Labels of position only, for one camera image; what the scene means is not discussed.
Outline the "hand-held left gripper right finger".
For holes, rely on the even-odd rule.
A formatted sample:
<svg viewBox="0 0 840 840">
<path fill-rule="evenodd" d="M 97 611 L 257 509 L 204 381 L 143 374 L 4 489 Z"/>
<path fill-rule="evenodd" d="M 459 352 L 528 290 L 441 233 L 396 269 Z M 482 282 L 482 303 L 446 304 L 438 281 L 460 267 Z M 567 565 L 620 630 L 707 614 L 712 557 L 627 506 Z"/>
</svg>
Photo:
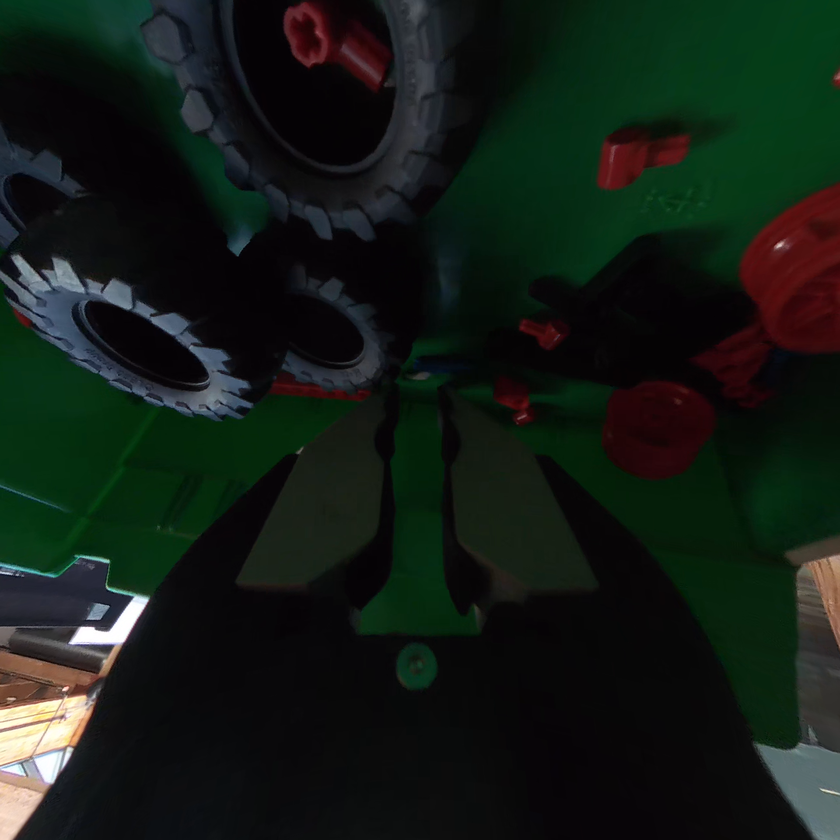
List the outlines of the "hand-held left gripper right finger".
<svg viewBox="0 0 840 840">
<path fill-rule="evenodd" d="M 451 388 L 438 389 L 437 405 L 444 578 L 456 611 L 488 614 L 505 602 L 597 592 L 537 456 Z"/>
</svg>

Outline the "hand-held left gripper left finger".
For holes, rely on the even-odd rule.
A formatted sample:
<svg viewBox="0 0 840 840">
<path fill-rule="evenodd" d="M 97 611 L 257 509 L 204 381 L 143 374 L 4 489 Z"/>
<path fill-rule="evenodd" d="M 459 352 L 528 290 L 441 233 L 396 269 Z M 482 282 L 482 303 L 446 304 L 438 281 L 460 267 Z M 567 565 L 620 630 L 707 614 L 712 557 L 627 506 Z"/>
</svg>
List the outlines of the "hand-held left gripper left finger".
<svg viewBox="0 0 840 840">
<path fill-rule="evenodd" d="M 252 592 L 310 594 L 363 610 L 392 568 L 400 398 L 369 397 L 297 453 L 236 579 Z"/>
</svg>

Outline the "blue lego piece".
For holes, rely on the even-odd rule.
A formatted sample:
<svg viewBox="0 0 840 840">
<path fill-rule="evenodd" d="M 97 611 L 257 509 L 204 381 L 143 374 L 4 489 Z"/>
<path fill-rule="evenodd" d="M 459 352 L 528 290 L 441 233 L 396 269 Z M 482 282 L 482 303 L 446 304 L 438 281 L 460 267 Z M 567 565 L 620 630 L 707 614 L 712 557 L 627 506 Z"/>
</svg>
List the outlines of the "blue lego piece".
<svg viewBox="0 0 840 840">
<path fill-rule="evenodd" d="M 461 375 L 472 371 L 474 361 L 462 356 L 431 354 L 417 356 L 404 374 L 407 380 L 423 382 L 435 376 Z"/>
</svg>

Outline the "small black rubber tire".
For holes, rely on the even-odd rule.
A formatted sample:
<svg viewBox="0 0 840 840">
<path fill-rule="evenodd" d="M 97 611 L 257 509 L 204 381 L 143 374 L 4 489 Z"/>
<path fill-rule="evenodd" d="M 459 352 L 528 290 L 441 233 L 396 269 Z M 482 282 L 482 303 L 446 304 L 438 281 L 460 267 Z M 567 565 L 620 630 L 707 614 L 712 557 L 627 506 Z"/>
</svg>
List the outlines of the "small black rubber tire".
<svg viewBox="0 0 840 840">
<path fill-rule="evenodd" d="M 407 361 L 432 274 L 417 227 L 386 225 L 374 241 L 332 239 L 275 223 L 239 255 L 279 331 L 280 370 L 301 385 L 356 394 L 391 380 Z"/>
</svg>

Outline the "green plastic bin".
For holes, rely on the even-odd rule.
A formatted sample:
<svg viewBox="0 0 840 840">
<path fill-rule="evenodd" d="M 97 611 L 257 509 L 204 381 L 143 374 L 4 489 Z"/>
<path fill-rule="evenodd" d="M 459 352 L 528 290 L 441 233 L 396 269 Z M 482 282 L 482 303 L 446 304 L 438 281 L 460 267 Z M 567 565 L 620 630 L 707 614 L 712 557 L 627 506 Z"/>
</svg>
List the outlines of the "green plastic bin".
<svg viewBox="0 0 840 840">
<path fill-rule="evenodd" d="M 838 2 L 505 2 L 497 110 L 427 219 L 443 296 L 417 354 L 470 353 L 532 312 L 527 286 L 588 281 L 636 236 L 736 283 L 771 219 L 838 182 Z M 687 157 L 596 184 L 622 128 L 688 133 Z M 838 534 L 838 357 L 784 366 L 768 402 L 725 412 L 682 476 L 645 481 L 602 450 L 609 389 L 535 381 L 516 428 L 663 564 L 728 670 L 753 736 L 800 741 L 784 552 Z M 190 541 L 278 459 L 359 404 L 273 395 L 241 421 L 156 409 L 69 362 L 2 306 L 2 562 L 78 555 L 149 595 Z"/>
</svg>

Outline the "red lego gear piece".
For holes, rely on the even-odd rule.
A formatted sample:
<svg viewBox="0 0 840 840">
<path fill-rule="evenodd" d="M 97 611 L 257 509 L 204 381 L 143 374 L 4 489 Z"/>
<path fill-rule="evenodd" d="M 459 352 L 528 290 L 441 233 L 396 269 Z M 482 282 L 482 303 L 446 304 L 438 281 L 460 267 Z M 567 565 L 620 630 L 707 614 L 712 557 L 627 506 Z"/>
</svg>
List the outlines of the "red lego gear piece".
<svg viewBox="0 0 840 840">
<path fill-rule="evenodd" d="M 773 391 L 760 382 L 775 345 L 760 322 L 735 332 L 689 359 L 710 377 L 717 399 L 730 406 L 753 409 L 766 403 Z"/>
</svg>

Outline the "red lego connector piece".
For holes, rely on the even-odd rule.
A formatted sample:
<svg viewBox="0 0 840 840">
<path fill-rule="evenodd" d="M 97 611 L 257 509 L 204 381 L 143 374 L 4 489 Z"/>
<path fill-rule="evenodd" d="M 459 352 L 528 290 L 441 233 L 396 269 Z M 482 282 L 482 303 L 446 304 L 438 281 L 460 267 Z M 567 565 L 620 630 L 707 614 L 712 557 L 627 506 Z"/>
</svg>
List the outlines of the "red lego connector piece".
<svg viewBox="0 0 840 840">
<path fill-rule="evenodd" d="M 646 171 L 680 164 L 690 151 L 688 133 L 657 133 L 628 127 L 607 135 L 602 143 L 596 184 L 604 191 L 629 187 Z"/>
</svg>

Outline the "red lego axle pin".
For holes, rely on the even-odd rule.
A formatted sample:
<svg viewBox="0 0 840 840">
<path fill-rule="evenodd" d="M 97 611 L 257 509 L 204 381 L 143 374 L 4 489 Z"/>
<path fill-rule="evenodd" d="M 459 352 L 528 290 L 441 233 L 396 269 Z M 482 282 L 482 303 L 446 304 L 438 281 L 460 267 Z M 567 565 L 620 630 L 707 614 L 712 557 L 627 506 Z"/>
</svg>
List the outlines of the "red lego axle pin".
<svg viewBox="0 0 840 840">
<path fill-rule="evenodd" d="M 383 89 L 393 54 L 367 27 L 334 2 L 300 2 L 282 18 L 291 55 L 307 69 L 336 66 L 372 92 Z"/>
</svg>

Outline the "small red wheel hub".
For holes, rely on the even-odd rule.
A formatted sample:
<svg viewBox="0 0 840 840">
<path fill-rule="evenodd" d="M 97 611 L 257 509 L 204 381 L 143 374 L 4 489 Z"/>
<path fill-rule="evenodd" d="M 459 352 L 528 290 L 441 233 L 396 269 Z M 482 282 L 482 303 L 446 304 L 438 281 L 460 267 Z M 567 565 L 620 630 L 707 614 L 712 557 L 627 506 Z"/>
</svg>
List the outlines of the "small red wheel hub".
<svg viewBox="0 0 840 840">
<path fill-rule="evenodd" d="M 602 428 L 602 447 L 622 471 L 643 480 L 683 474 L 717 427 L 714 406 L 671 381 L 616 389 Z"/>
</svg>

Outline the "large red wheel hub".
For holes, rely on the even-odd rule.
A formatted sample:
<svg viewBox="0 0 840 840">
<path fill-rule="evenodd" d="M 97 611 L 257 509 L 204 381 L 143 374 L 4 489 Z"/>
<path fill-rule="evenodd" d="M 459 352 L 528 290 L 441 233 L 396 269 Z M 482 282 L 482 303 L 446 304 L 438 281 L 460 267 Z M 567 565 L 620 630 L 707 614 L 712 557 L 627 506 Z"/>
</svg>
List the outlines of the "large red wheel hub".
<svg viewBox="0 0 840 840">
<path fill-rule="evenodd" d="M 839 352 L 839 184 L 786 209 L 744 252 L 739 278 L 771 340 L 798 354 Z"/>
</svg>

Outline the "large black rubber tire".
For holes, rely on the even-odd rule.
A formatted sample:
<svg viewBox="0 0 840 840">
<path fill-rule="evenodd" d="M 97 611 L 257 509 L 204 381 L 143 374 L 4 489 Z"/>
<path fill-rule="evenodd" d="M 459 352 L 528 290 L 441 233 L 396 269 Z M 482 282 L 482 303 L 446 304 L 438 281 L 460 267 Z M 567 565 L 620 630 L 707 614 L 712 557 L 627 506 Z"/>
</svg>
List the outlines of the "large black rubber tire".
<svg viewBox="0 0 840 840">
<path fill-rule="evenodd" d="M 393 54 L 372 92 L 338 66 L 291 55 L 283 14 L 300 2 L 158 1 L 140 32 L 182 91 L 181 115 L 238 189 L 274 217 L 364 241 L 413 224 L 466 162 L 490 86 L 483 2 L 334 2 Z"/>
</svg>

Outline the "black lego frame piece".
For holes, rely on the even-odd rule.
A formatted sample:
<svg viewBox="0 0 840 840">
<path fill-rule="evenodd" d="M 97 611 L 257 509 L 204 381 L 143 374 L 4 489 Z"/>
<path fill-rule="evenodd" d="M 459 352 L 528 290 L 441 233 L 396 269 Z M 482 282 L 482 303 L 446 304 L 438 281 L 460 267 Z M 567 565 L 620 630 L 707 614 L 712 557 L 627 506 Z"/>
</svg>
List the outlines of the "black lego frame piece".
<svg viewBox="0 0 840 840">
<path fill-rule="evenodd" d="M 587 283 L 544 276 L 530 297 L 563 324 L 566 336 L 541 350 L 538 368 L 563 377 L 629 387 L 683 382 L 691 360 L 750 325 L 755 307 L 678 259 L 659 238 L 636 238 Z"/>
</svg>

